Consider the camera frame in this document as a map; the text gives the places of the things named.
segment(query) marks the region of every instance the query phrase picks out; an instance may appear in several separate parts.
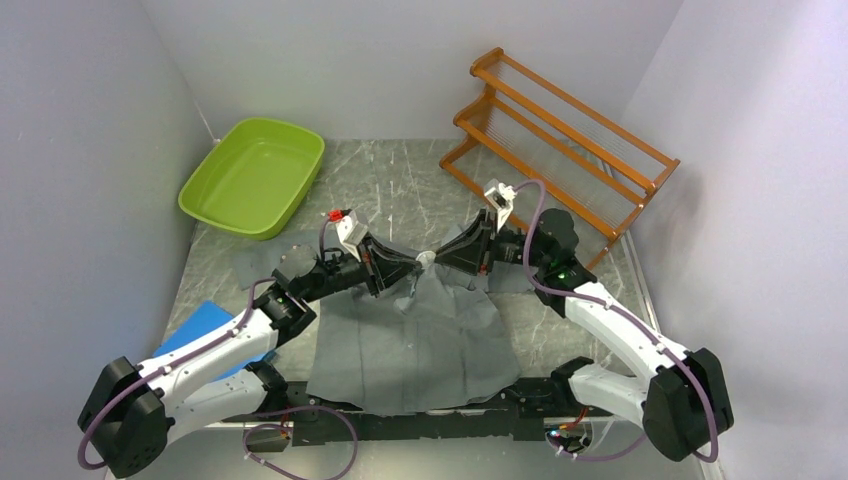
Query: white bracket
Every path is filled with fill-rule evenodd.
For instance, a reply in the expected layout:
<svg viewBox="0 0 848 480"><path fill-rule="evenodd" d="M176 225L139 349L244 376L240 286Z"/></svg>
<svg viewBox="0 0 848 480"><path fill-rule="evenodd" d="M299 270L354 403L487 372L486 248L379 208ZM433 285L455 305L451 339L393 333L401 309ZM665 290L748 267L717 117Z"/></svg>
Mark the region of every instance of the white bracket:
<svg viewBox="0 0 848 480"><path fill-rule="evenodd" d="M498 231L504 226L509 216L512 214L513 200L515 200L515 190L509 185L504 185L498 182L497 179L489 180L489 183L483 187L483 196L495 208L498 214Z"/></svg>
<svg viewBox="0 0 848 480"><path fill-rule="evenodd" d="M365 234L368 233L368 224L364 220L360 221L356 217L356 212L351 211L339 220L336 225L336 233L339 235L339 243L342 244L342 247L361 262L362 259L359 257L357 247L365 238Z"/></svg>

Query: gray cloth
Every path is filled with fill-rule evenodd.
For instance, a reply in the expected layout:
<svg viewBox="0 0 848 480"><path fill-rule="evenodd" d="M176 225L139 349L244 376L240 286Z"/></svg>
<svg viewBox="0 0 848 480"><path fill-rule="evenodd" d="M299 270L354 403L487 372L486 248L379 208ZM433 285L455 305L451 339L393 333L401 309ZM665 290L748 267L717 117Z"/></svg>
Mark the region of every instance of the gray cloth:
<svg viewBox="0 0 848 480"><path fill-rule="evenodd" d="M461 232L451 228L443 244ZM293 245L317 250L317 243L317 231L286 232L237 252L240 285L268 277ZM339 247L335 232L327 232L326 247ZM378 298L364 287L326 297L307 391L380 415L483 401L520 375L509 334L486 292L529 290L520 265L498 264L487 276L432 265Z"/></svg>

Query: cable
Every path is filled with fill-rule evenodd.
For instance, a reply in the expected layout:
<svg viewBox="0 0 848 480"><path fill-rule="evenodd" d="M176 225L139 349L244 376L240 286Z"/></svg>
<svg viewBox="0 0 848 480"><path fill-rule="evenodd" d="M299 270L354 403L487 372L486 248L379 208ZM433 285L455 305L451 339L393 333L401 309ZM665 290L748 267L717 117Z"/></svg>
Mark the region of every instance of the cable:
<svg viewBox="0 0 848 480"><path fill-rule="evenodd" d="M353 453L350 456L350 461L347 462L347 465L342 469L341 472L339 472L336 475L333 475L332 477L326 479L326 480L338 480L339 478L344 477L345 475L348 474L348 472L350 472L350 469L353 468L354 462L356 462L356 454L359 452L359 436L356 435L356 429L353 428L353 424L350 423L350 420L348 420L347 417L345 417L344 415L342 415L341 413L337 412L336 410L334 410L332 408L328 408L328 407L325 407L325 406L322 406L322 405L304 405L302 407L287 408L285 410L278 410L276 412L256 413L255 415L260 416L260 417L275 417L277 415L286 415L286 414L289 414L289 413L308 412L308 411L319 411L319 412L326 412L326 413L333 414L336 417L338 417L342 421L342 423L345 424L347 429L350 431L350 436L353 439ZM284 428L281 427L280 425L276 424L276 423L263 423L261 425L255 426L255 427L251 428L250 430L248 430L247 432L245 432L244 437L242 437L242 448L244 448L244 452L245 452L244 458L245 458L245 460L249 458L249 459L253 460L254 462L256 462L256 463L258 463L258 464L260 464L264 467L270 468L271 470L279 473L280 475L286 476L286 477L288 477L292 480L307 480L306 478L299 477L299 476L297 476L293 473L287 472L286 470L283 470L282 468L274 465L273 463L265 461L264 458L260 458L258 455L254 454L253 452L248 450L248 448L247 448L248 437L250 436L251 433L259 431L259 430L284 430Z"/></svg>
<svg viewBox="0 0 848 480"><path fill-rule="evenodd" d="M530 184L533 184L533 185L536 185L537 187L539 187L539 202L536 205L536 211L533 212L533 219L530 222L530 225L528 226L528 229L527 229L527 238L524 241L524 252L523 252L524 258L523 258L523 262L522 262L523 267L524 267L524 274L527 276L527 279L530 281L530 284L533 285L533 287L536 288L537 290L541 290L542 292L547 293L549 295L558 295L560 297L566 297L566 298L569 298L569 297L570 298L576 298L578 300L584 300L584 301L587 301L587 302L592 302L592 303L595 303L595 304L598 304L598 305L606 306L606 302L604 300L600 299L600 298L593 297L591 295L585 295L585 294L581 294L581 293L570 292L570 291L567 291L567 290L556 290L556 289L553 289L553 288L546 287L546 286L542 285L541 283L539 283L538 280L536 280L535 276L533 275L533 272L530 270L530 244L533 243L533 234L536 233L536 226L539 223L539 217L542 216L542 208L544 207L544 204L545 204L545 194L546 194L545 184L542 183L540 180L530 178L530 179L527 179L527 180L519 183L518 185L513 187L513 189L516 192L518 192L519 190L527 187ZM654 335L650 330L648 330L648 327L646 327L645 324L642 323L642 321L639 320L635 315L633 315L632 313L630 313L626 309L619 307L618 305L611 305L610 309L612 311L616 312L617 314L621 315L625 319L627 319L636 328L638 328L643 334L645 334L646 337L648 337L648 339L651 341L651 343L654 346L657 346L661 343L660 340L656 337L656 335ZM712 406L710 405L710 399L707 397L707 392L704 391L704 387L701 385L701 382L698 381L698 379L695 377L695 375L692 373L692 371L689 369L689 367L687 367L683 363L682 360L677 358L677 356L674 353L672 353L671 350L669 350L668 348L663 348L661 353L663 353L665 356L667 356L669 359L671 359L671 361L674 362L674 364L680 369L680 371L683 372L683 374L689 380L689 383L695 389L695 392L697 392L698 398L701 400L701 404L704 407L704 413L707 417L707 429L709 430L709 435L710 435L710 454L709 455L703 455L700 452L695 451L695 452L693 452L693 455L695 456L695 458L697 458L697 459L699 459L703 462L713 463L718 459L718 428L716 427L715 415L713 414L713 409L712 409ZM587 462L593 462L593 461L594 462L600 462L600 461L606 461L606 460L615 460L615 459L621 458L624 455L627 455L628 453L633 451L636 447L639 446L640 443L642 443L645 440L645 438L647 438L647 437L645 437L645 435L642 434L642 436L639 437L633 443L633 445L630 445L629 447L625 448L621 452L613 454L613 455L607 455L607 456L603 456L603 457L577 457L577 459L587 461Z"/></svg>
<svg viewBox="0 0 848 480"><path fill-rule="evenodd" d="M318 254L321 256L321 261L324 261L324 234L327 232L327 225L330 223L330 216L324 218L324 223L321 224L321 233L318 234Z"/></svg>
<svg viewBox="0 0 848 480"><path fill-rule="evenodd" d="M577 418L573 422L563 423L562 425L559 426L559 429L560 430L568 430L569 428L576 427L577 425L580 425L580 421L583 420L583 418L586 416L587 413L589 413L589 407L583 407L583 409L580 410L580 414L577 415Z"/></svg>
<svg viewBox="0 0 848 480"><path fill-rule="evenodd" d="M85 429L85 433L83 433L82 440L80 440L79 448L77 449L77 462L79 463L80 467L84 468L85 470L97 470L97 469L100 469L100 468L103 468L103 467L106 466L105 461L100 462L100 463L90 463L88 460L86 460L85 449L88 446L88 444L91 442L91 437L94 436L94 431L97 430L97 427L100 426L100 424L103 422L103 419L106 418L106 415L108 415L109 412L111 412L119 403L121 403L121 401L123 401L125 398L127 398L132 392L134 392L136 389L138 389L142 385L145 385L146 383L150 382L151 380L154 380L158 377L161 377L162 375L165 375L166 371L171 371L171 370L175 369L176 367L182 365L183 363L188 362L189 360L192 360L192 359L194 359L194 358L196 358L200 355L203 355L204 353L208 352L209 350L217 347L218 345L222 344L226 340L237 335L237 333L234 333L234 332L238 332L239 330L241 330L242 327L244 327L247 324L247 322L250 321L250 317L253 315L253 302L254 302L253 296L256 293L256 286L259 285L259 284L262 284L262 283L273 282L273 281L274 281L273 278L263 278L262 280L257 280L256 282L254 282L250 286L250 290L247 293L247 295L248 295L248 297L247 297L247 308L245 308L244 315L241 316L241 320L239 320L238 323L236 323L235 327L228 330L227 333L221 335L220 337L216 338L215 340L212 340L211 342L207 343L206 345L199 347L197 350L189 352L189 353L183 355L182 357L179 357L177 359L172 360L167 365L163 365L163 366L159 367L158 369L156 369L154 372L150 373L146 377L142 377L142 378L136 380L129 387L127 387L125 390L122 390L121 393L116 395L115 398L110 400L103 407L102 410L97 412L97 415L94 416L94 419L88 425L88 428Z"/></svg>

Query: blue object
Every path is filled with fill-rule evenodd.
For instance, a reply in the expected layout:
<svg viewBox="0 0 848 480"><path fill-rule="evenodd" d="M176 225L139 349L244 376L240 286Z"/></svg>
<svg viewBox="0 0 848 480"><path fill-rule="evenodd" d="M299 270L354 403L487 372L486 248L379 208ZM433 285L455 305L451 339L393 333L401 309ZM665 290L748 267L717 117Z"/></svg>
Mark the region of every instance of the blue object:
<svg viewBox="0 0 848 480"><path fill-rule="evenodd" d="M171 353L174 350L206 335L212 330L215 330L232 319L233 316L218 305L215 305L210 301L203 302L203 304L197 307L197 310L188 317L188 320L186 320L176 332L168 337L161 347L157 348L156 351L153 352L153 356L158 357L166 353ZM231 370L216 378L216 380L235 375L249 362L260 360L261 358L262 355L258 355L238 365L234 365Z"/></svg>

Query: red clip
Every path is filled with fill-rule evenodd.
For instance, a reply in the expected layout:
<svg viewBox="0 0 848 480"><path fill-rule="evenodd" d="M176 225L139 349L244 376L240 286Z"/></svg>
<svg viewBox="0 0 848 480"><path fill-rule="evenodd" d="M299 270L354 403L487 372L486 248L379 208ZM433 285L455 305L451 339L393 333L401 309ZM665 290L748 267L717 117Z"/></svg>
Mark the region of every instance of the red clip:
<svg viewBox="0 0 848 480"><path fill-rule="evenodd" d="M342 213L341 210L331 210L330 213L327 214L327 217L331 222L338 222L344 218L344 213Z"/></svg>

